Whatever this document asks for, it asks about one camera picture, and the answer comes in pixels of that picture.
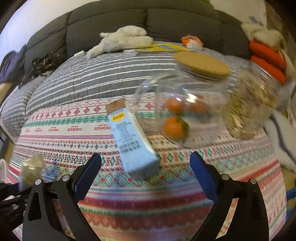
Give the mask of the white paper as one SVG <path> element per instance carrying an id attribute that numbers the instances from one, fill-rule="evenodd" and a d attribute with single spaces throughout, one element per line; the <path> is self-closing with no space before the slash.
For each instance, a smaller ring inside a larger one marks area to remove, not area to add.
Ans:
<path id="1" fill-rule="evenodd" d="M 20 181 L 18 189 L 24 191 L 25 189 L 32 187 L 37 179 L 41 179 L 41 173 L 44 168 L 43 155 L 40 153 L 22 161 Z"/>

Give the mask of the light blue carton box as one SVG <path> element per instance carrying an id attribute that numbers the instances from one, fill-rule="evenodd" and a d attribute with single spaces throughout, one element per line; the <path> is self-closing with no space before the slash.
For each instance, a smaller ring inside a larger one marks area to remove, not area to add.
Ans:
<path id="1" fill-rule="evenodd" d="M 159 159 L 126 100 L 113 101 L 105 109 L 125 173 L 136 181 L 157 174 Z"/>

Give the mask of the orange tangerine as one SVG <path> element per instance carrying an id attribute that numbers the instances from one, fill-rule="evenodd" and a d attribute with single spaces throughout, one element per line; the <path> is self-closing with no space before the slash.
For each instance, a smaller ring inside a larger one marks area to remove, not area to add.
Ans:
<path id="1" fill-rule="evenodd" d="M 185 102 L 177 97 L 169 97 L 166 100 L 166 107 L 172 114 L 182 114 L 185 108 Z"/>
<path id="2" fill-rule="evenodd" d="M 206 113 L 209 110 L 209 107 L 204 102 L 197 100 L 196 102 L 191 102 L 189 104 L 189 110 L 193 113 Z"/>
<path id="3" fill-rule="evenodd" d="M 179 116 L 171 116 L 166 119 L 163 127 L 163 134 L 174 141 L 186 139 L 189 125 Z"/>

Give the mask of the plastic jar of nuts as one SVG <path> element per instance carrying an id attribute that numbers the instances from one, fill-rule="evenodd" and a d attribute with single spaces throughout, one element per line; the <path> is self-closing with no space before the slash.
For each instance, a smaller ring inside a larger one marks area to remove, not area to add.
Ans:
<path id="1" fill-rule="evenodd" d="M 239 82 L 229 94 L 223 118 L 234 138 L 253 138 L 279 102 L 282 85 L 252 62 L 239 73 Z"/>

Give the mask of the glass jar with cork lid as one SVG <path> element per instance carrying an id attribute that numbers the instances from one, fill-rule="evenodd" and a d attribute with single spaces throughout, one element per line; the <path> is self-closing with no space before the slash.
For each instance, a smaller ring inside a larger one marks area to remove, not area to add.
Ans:
<path id="1" fill-rule="evenodd" d="M 205 146 L 217 139 L 224 128 L 222 109 L 228 100 L 226 79 L 230 67 L 212 56 L 182 51 L 174 55 L 177 69 L 158 73 L 136 90 L 133 113 L 145 131 L 163 134 L 164 123 L 171 116 L 181 117 L 188 125 L 185 140 L 170 141 L 186 148 Z M 169 97 L 185 102 L 182 114 L 172 114 L 166 107 Z M 193 113 L 189 104 L 197 100 L 208 105 L 206 113 Z"/>

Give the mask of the dark plaid shirt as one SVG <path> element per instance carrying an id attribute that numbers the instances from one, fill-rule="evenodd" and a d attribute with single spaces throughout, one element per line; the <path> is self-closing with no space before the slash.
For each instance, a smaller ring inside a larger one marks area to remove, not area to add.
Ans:
<path id="1" fill-rule="evenodd" d="M 59 53 L 50 53 L 44 58 L 34 59 L 28 71 L 22 77 L 19 88 L 39 76 L 47 76 L 53 73 L 60 65 L 67 60 L 67 55 Z"/>

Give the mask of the purple jacket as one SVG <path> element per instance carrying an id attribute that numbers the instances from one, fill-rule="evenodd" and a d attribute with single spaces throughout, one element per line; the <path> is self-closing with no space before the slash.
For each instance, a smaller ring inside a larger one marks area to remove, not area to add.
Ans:
<path id="1" fill-rule="evenodd" d="M 1 63 L 1 83 L 19 84 L 24 75 L 26 45 L 19 52 L 10 51 Z"/>

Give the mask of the red cushion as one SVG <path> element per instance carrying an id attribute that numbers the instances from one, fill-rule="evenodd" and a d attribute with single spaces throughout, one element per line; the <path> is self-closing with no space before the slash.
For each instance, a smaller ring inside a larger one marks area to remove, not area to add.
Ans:
<path id="1" fill-rule="evenodd" d="M 281 71 L 285 70 L 286 62 L 284 58 L 272 48 L 255 41 L 249 42 L 249 48 L 255 56 L 264 59 L 266 62 L 274 65 Z"/>
<path id="2" fill-rule="evenodd" d="M 284 73 L 278 69 L 276 66 L 269 64 L 266 60 L 259 58 L 255 55 L 250 57 L 251 62 L 256 63 L 261 68 L 266 70 L 270 75 L 272 75 L 281 85 L 285 85 L 286 77 Z"/>

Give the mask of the grey striped quilt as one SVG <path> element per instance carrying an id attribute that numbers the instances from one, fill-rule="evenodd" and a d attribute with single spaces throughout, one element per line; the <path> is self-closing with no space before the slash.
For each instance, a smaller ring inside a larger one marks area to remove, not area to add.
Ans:
<path id="1" fill-rule="evenodd" d="M 35 111 L 78 101 L 133 94 L 147 78 L 177 69 L 172 53 L 114 52 L 70 58 L 48 76 L 16 87 L 1 106 L 1 128 L 14 141 Z"/>

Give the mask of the white power adapter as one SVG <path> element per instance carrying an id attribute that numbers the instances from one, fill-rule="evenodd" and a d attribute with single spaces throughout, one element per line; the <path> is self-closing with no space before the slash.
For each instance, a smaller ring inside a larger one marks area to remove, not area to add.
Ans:
<path id="1" fill-rule="evenodd" d="M 79 57 L 79 56 L 83 56 L 84 54 L 85 54 L 85 52 L 84 52 L 84 50 L 82 50 L 82 51 L 79 51 L 79 52 L 75 53 L 73 56 L 74 57 Z"/>

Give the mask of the orange snack bag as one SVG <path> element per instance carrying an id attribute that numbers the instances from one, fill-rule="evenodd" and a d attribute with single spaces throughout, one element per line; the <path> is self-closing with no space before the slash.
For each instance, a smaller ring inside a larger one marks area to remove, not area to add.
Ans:
<path id="1" fill-rule="evenodd" d="M 181 43 L 186 48 L 191 50 L 196 50 L 196 51 L 202 50 L 204 45 L 198 37 L 192 36 L 192 35 L 187 35 L 185 37 L 182 37 Z"/>

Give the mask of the yellow book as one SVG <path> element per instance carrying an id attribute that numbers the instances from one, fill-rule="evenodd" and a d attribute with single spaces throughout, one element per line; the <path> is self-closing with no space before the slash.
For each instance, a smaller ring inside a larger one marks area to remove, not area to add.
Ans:
<path id="1" fill-rule="evenodd" d="M 136 49 L 137 53 L 156 53 L 156 52 L 179 52 L 189 51 L 189 49 L 175 44 L 152 44 L 149 47 Z"/>

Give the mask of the white plush toy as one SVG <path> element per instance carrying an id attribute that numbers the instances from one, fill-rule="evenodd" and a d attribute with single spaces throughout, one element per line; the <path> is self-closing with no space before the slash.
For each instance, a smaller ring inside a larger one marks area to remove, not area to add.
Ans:
<path id="1" fill-rule="evenodd" d="M 120 50 L 146 48 L 153 44 L 153 38 L 147 35 L 144 28 L 138 26 L 125 26 L 113 33 L 100 33 L 100 43 L 90 49 L 86 58 L 91 59 L 104 53 Z"/>

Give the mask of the dark grey sofa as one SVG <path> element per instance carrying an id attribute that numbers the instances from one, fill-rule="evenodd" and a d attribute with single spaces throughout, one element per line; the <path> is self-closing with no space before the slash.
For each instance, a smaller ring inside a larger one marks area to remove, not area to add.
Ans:
<path id="1" fill-rule="evenodd" d="M 248 39 L 241 21 L 214 9 L 204 1 L 95 1 L 52 20 L 28 41 L 24 61 L 50 53 L 72 57 L 100 42 L 100 33 L 134 25 L 156 41 L 180 42 L 186 35 L 198 37 L 206 48 L 223 55 L 248 59 Z"/>

